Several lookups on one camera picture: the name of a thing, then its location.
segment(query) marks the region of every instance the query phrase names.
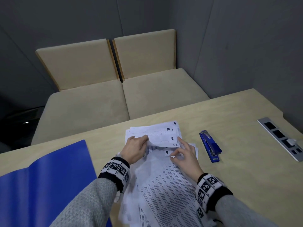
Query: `light wood tabletop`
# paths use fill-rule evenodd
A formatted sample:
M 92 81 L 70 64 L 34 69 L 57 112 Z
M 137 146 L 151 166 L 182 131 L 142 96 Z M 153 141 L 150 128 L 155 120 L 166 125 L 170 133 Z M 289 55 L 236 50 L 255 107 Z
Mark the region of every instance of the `light wood tabletop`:
M 303 134 L 290 125 L 282 112 L 254 89 L 210 99 L 108 127 L 72 135 L 0 154 L 0 175 L 28 167 L 52 151 L 86 140 L 98 175 L 125 144 L 125 130 L 176 120 L 183 139 L 199 148 L 204 172 L 223 180 L 246 205 L 279 226 L 300 226 L 303 213 L 303 163 L 295 161 L 267 133 L 257 119 L 269 117 L 290 138 Z M 220 162 L 211 163 L 199 132 L 207 130 L 222 149 Z M 113 226 L 118 205 L 113 206 Z

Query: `hand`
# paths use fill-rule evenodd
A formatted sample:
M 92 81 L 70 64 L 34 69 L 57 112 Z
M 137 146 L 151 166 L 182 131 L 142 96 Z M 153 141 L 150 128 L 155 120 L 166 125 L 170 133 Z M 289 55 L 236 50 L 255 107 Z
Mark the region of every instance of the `hand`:
M 134 136 L 129 137 L 125 146 L 123 147 L 120 155 L 125 159 L 130 165 L 137 162 L 143 157 L 146 149 L 146 141 L 149 139 L 147 135 L 140 138 L 135 138 Z
M 179 160 L 177 157 L 172 158 L 170 157 L 171 161 L 175 163 L 187 176 L 193 179 L 196 183 L 198 182 L 199 177 L 203 174 L 203 170 L 201 169 L 198 159 L 196 158 L 195 147 L 189 145 L 183 139 L 178 137 L 180 143 L 183 144 L 185 149 L 178 148 L 170 155 L 175 156 L 178 153 L 183 154 L 184 160 Z

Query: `wristband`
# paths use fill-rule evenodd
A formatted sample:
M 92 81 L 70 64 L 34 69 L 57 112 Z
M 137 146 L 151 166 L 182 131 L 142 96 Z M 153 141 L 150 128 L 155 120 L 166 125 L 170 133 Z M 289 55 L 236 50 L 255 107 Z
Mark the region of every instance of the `wristband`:
M 129 163 L 121 157 L 113 157 L 105 164 L 98 178 L 107 178 L 114 182 L 120 193 L 124 193 L 130 178 Z
M 215 211 L 215 206 L 221 197 L 233 195 L 220 179 L 211 174 L 203 174 L 199 180 L 196 187 L 196 200 L 206 213 L 209 210 Z

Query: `blue folder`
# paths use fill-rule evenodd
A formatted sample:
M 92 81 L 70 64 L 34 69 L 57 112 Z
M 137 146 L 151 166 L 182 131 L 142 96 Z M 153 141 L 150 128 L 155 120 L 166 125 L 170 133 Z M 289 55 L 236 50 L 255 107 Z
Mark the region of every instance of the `blue folder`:
M 1 226 L 49 227 L 96 178 L 85 140 L 49 153 L 28 168 L 1 176 Z M 111 226 L 109 219 L 106 226 Z

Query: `stack of papers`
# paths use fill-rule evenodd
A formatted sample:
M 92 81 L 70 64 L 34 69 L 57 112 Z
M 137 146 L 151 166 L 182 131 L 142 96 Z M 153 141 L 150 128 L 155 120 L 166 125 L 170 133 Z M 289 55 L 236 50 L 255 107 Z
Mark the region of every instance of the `stack of papers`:
M 182 147 L 177 141 L 182 137 L 178 123 L 131 127 L 126 130 L 125 142 L 145 134 L 148 147 L 144 157 L 130 166 L 131 181 L 121 200 L 119 220 L 130 227 L 201 226 L 195 210 L 195 183 L 169 157 Z

